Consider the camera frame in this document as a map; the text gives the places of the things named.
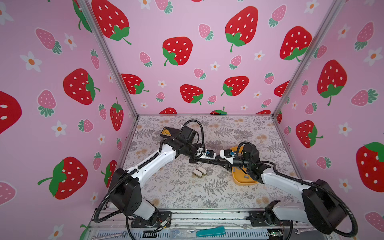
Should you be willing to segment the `black stapler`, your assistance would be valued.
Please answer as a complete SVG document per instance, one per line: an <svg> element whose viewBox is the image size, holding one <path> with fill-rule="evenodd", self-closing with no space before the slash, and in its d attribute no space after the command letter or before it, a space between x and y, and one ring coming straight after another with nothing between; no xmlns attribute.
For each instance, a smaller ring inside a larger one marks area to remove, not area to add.
<svg viewBox="0 0 384 240"><path fill-rule="evenodd" d="M228 162L227 160L225 159L221 159L221 158L215 158L214 160L211 160L211 159L194 159L194 158L190 158L189 159L189 163L190 164L199 164L199 163L203 163L203 164L210 164L210 165L216 165L216 166L220 166L222 168L225 168L227 170L230 170L232 168L232 164L230 162Z"/></svg>

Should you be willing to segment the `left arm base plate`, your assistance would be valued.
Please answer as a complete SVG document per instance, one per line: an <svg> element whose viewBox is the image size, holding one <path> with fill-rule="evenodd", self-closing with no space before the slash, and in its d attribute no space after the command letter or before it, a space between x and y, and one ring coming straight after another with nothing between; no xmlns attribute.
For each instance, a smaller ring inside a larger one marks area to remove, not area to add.
<svg viewBox="0 0 384 240"><path fill-rule="evenodd" d="M135 217L131 223L131 228L158 228L159 226L170 227L172 212L155 212L152 217L145 220L139 216Z"/></svg>

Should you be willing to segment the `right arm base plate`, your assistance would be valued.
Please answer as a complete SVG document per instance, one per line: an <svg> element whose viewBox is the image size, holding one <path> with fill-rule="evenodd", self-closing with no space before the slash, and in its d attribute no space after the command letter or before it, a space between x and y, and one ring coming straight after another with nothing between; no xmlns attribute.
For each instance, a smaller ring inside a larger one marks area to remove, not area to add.
<svg viewBox="0 0 384 240"><path fill-rule="evenodd" d="M289 227L291 224L291 221L280 221L265 211L249 211L246 220L251 222L252 227Z"/></svg>

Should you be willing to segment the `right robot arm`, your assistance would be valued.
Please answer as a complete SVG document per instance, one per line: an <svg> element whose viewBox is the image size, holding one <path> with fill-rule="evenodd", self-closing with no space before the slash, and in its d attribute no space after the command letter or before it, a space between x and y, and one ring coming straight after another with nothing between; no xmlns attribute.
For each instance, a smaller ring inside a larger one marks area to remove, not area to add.
<svg viewBox="0 0 384 240"><path fill-rule="evenodd" d="M275 163L262 161L259 150L249 142L240 143L235 152L222 150L216 160L222 161L226 169L245 168L252 180L300 200L297 205L278 200L271 202L264 213L269 225L278 221L302 222L326 235L336 233L347 238L357 235L358 223L354 214L327 182L306 181L279 172Z"/></svg>

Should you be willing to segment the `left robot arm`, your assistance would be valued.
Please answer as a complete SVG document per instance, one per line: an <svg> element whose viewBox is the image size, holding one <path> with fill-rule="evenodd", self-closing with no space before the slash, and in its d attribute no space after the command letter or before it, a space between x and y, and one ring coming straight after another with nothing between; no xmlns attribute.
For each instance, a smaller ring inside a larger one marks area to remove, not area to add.
<svg viewBox="0 0 384 240"><path fill-rule="evenodd" d="M123 170L117 169L109 190L94 213L94 222L124 214L140 217L148 226L156 224L159 210L142 197L141 188L162 167L185 155L193 161L206 153L204 128L197 120L190 120L177 130L175 136L162 138L157 151L139 164Z"/></svg>

